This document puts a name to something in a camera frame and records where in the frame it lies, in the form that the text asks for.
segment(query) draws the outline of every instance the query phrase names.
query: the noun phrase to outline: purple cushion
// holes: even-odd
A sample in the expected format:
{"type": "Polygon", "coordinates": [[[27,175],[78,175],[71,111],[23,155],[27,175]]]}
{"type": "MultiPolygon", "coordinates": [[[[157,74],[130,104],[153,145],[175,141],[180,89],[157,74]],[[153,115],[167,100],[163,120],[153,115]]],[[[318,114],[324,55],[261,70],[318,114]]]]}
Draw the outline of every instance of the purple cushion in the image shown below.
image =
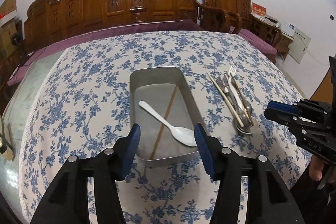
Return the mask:
{"type": "Polygon", "coordinates": [[[241,29],[238,33],[239,36],[242,38],[245,38],[251,45],[256,47],[261,53],[263,54],[276,54],[277,50],[272,47],[270,44],[262,40],[261,38],[257,37],[254,33],[251,33],[247,29],[241,29]]]}
{"type": "Polygon", "coordinates": [[[191,19],[187,19],[117,26],[81,34],[76,37],[70,37],[36,51],[25,63],[25,65],[18,69],[14,77],[7,83],[9,86],[20,83],[25,77],[30,65],[34,61],[40,60],[56,52],[64,51],[69,47],[107,37],[117,37],[118,35],[156,31],[203,31],[203,29],[201,29],[199,25],[195,24],[191,19]]]}

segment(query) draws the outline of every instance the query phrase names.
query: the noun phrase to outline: rectangular metal container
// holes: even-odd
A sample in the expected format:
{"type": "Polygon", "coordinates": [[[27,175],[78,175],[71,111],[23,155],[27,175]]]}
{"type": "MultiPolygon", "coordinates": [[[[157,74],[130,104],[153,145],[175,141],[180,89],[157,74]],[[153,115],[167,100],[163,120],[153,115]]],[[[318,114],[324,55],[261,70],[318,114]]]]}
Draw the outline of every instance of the rectangular metal container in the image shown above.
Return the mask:
{"type": "Polygon", "coordinates": [[[138,102],[146,101],[164,117],[175,86],[177,86],[177,91],[167,121],[172,126],[185,127],[192,131],[199,122],[205,128],[202,116],[181,70],[176,67],[156,67],[136,70],[130,76],[130,125],[137,123],[140,126],[141,138],[137,156],[146,166],[169,165],[199,156],[197,147],[189,147],[178,142],[170,130],[164,127],[155,157],[149,160],[161,123],[140,108],[138,102]]]}

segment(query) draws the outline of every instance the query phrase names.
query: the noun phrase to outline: wooden chopstick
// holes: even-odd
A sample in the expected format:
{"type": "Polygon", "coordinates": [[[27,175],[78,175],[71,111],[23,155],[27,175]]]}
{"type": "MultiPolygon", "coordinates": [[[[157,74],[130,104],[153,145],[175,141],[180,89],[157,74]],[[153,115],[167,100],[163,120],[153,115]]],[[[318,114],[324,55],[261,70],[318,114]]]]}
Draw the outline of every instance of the wooden chopstick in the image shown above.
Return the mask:
{"type": "Polygon", "coordinates": [[[238,92],[239,92],[239,96],[240,96],[240,98],[241,98],[241,102],[243,103],[243,106],[244,106],[244,109],[243,109],[244,114],[248,116],[248,118],[249,118],[249,120],[250,120],[250,122],[251,122],[251,125],[254,126],[254,122],[253,122],[253,120],[252,120],[252,117],[251,117],[250,113],[247,111],[247,106],[246,106],[246,104],[245,104],[245,100],[244,100],[244,97],[243,97],[242,92],[240,91],[240,88],[239,88],[239,86],[238,86],[238,83],[237,83],[236,79],[233,77],[232,73],[230,73],[230,74],[231,74],[231,78],[232,78],[232,80],[233,80],[233,84],[235,85],[236,90],[238,90],[238,92]]]}
{"type": "Polygon", "coordinates": [[[237,114],[237,112],[235,111],[235,109],[233,108],[233,106],[231,105],[231,103],[229,102],[228,98],[225,96],[224,92],[221,90],[221,88],[217,85],[216,81],[212,78],[212,76],[210,74],[208,74],[210,80],[213,82],[213,84],[215,85],[215,87],[218,89],[219,93],[221,94],[221,96],[224,98],[224,101],[226,102],[227,106],[229,107],[231,113],[233,114],[233,116],[235,116],[235,118],[237,119],[237,122],[239,123],[240,127],[244,127],[243,122],[241,121],[239,115],[237,114]]]}
{"type": "MultiPolygon", "coordinates": [[[[173,101],[174,101],[174,98],[175,98],[176,91],[177,91],[177,85],[175,86],[173,94],[171,95],[171,98],[170,98],[170,101],[169,101],[169,104],[168,104],[168,107],[167,107],[167,110],[166,110],[166,114],[165,114],[165,117],[164,117],[165,120],[168,118],[171,106],[173,105],[173,101]]],[[[159,142],[160,142],[160,139],[161,139],[164,127],[165,127],[165,125],[162,123],[161,127],[160,127],[159,134],[157,135],[157,138],[156,138],[156,141],[155,141],[155,144],[154,144],[153,151],[151,153],[151,156],[149,157],[149,160],[153,160],[154,159],[154,155],[155,155],[155,152],[156,152],[156,150],[157,150],[157,148],[159,146],[159,142]]]]}

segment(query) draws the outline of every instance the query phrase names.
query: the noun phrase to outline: electrical panel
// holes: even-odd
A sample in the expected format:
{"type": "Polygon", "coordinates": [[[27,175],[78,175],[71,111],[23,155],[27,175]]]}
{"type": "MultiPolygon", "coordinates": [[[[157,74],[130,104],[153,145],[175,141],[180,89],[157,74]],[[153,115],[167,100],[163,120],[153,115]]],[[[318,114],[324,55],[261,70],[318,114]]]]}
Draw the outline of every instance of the electrical panel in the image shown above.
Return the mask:
{"type": "Polygon", "coordinates": [[[305,53],[308,49],[311,38],[308,37],[304,32],[300,31],[298,28],[295,28],[293,34],[294,41],[289,44],[289,55],[293,59],[300,63],[305,56],[305,53]]]}

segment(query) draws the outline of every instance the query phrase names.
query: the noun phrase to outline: metal spoon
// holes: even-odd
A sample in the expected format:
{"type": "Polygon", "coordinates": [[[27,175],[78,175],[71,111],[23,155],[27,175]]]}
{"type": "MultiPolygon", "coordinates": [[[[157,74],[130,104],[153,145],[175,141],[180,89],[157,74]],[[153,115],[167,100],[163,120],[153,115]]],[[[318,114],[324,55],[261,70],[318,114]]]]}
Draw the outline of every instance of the metal spoon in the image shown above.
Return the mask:
{"type": "Polygon", "coordinates": [[[176,140],[178,140],[180,143],[183,143],[191,147],[197,146],[195,137],[194,137],[194,132],[192,130],[188,128],[184,128],[184,127],[172,126],[145,101],[140,101],[139,106],[142,107],[145,111],[147,111],[154,118],[156,118],[159,122],[163,123],[166,127],[168,127],[173,137],[176,140]]]}

